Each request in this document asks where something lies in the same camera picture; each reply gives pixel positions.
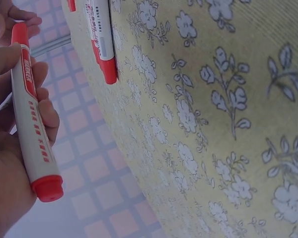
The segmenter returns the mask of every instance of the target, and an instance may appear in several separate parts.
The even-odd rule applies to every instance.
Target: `hand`
[[[0,105],[11,92],[10,69],[18,62],[20,54],[19,44],[0,48]],[[35,62],[34,58],[31,61],[39,112],[53,145],[60,120],[48,99],[48,91],[41,87],[48,66],[44,62]],[[0,238],[30,210],[36,200],[23,165],[17,132],[10,134],[14,125],[13,104],[10,101],[0,110]]]
[[[13,5],[12,0],[0,0],[0,47],[11,44],[11,32],[15,21],[25,21],[29,38],[40,33],[42,19],[34,12],[24,11]]]

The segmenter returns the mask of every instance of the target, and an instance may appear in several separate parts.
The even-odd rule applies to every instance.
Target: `floral fabric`
[[[298,0],[110,2],[86,72],[168,236],[298,238]]]

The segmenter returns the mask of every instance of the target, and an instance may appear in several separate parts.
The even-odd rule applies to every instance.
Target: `grid pattern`
[[[64,18],[59,15],[63,15],[59,0],[18,3],[53,22]],[[64,35],[60,28],[66,23],[43,21],[42,32],[34,39],[41,42],[36,44]],[[49,32],[57,34],[47,38]],[[72,45],[37,60],[49,64],[44,87],[61,118],[53,150],[65,196],[54,203],[37,202],[6,238],[166,237],[111,136]]]

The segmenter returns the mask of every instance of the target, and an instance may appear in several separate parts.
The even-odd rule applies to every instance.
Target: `pink tile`
[[[68,116],[68,122],[72,132],[78,131],[88,126],[85,113],[82,110],[70,114]]]
[[[72,77],[66,77],[58,81],[59,92],[64,93],[74,88]]]
[[[139,229],[134,217],[128,210],[112,215],[109,220],[120,238],[130,235]]]
[[[53,99],[55,97],[55,88],[53,84],[50,84],[45,87],[49,91],[49,98]]]
[[[33,36],[30,40],[29,40],[29,44],[30,44],[30,48],[33,49],[35,47],[38,47],[42,44],[42,39],[40,35],[36,35]]]
[[[69,141],[55,145],[53,151],[58,165],[65,164],[74,159],[74,153]]]
[[[75,78],[79,84],[87,83],[87,79],[83,71],[76,73]]]
[[[55,14],[56,14],[56,20],[59,24],[66,22],[62,10],[56,11]]]
[[[86,160],[84,166],[92,182],[110,174],[102,156]]]
[[[97,128],[97,131],[104,145],[107,145],[114,141],[114,138],[111,136],[111,131],[108,129],[107,124],[99,126]]]
[[[78,69],[81,67],[78,55],[75,50],[69,51],[68,56],[70,58],[73,69]]]
[[[103,221],[98,221],[84,228],[88,238],[111,238]]]
[[[70,29],[69,29],[68,25],[60,26],[59,31],[62,36],[65,36],[70,33]]]
[[[80,106],[80,101],[76,92],[69,93],[61,98],[65,111]]]
[[[100,121],[104,118],[103,114],[100,111],[99,105],[97,103],[94,103],[93,105],[88,106],[88,110],[91,115],[91,118],[93,119],[93,122]]]
[[[64,55],[52,58],[52,64],[56,77],[60,77],[69,72]]]
[[[127,166],[123,155],[121,154],[121,152],[117,147],[109,150],[107,153],[116,170],[123,169]]]
[[[65,185],[65,192],[73,191],[84,185],[84,179],[78,166],[72,166],[61,171],[61,175]]]
[[[51,14],[48,14],[48,15],[42,17],[41,29],[42,30],[45,30],[45,29],[47,29],[49,27],[54,26],[54,24],[55,23],[53,21],[52,15]]]
[[[62,6],[61,0],[53,0],[52,3],[53,3],[53,7]]]
[[[146,200],[136,204],[135,207],[146,226],[158,221],[155,214],[153,213],[152,208],[149,206]]]
[[[44,39],[45,41],[52,41],[58,37],[58,33],[55,29],[49,30],[47,32],[44,32]]]
[[[94,135],[88,131],[74,138],[78,152],[84,155],[98,148]]]
[[[35,6],[36,6],[36,13],[39,15],[39,14],[42,14],[42,13],[45,13],[47,11],[50,10],[50,4],[49,4],[49,1],[46,1],[46,0],[38,0],[36,3],[35,3]]]
[[[91,100],[95,100],[94,94],[90,86],[86,86],[81,89],[81,93],[83,94],[85,102],[89,102]]]
[[[95,189],[96,195],[104,210],[124,201],[115,182],[111,181]]]
[[[130,198],[136,197],[142,193],[132,173],[122,176],[121,182]]]
[[[163,229],[161,228],[159,230],[152,232],[151,235],[152,235],[152,238],[167,238]]]
[[[60,120],[60,126],[59,126],[59,130],[58,130],[58,135],[56,137],[56,140],[61,139],[62,137],[64,137],[66,135],[66,129],[64,127],[64,123],[62,120]]]
[[[83,220],[97,213],[97,209],[93,203],[89,193],[83,193],[71,198],[72,205],[76,211],[77,217]]]

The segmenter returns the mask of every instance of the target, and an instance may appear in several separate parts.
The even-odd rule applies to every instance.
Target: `marker barrel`
[[[21,56],[11,70],[11,82],[23,160],[33,191],[42,202],[52,202],[63,196],[63,180],[38,110],[25,23],[14,25],[12,42],[21,44]]]

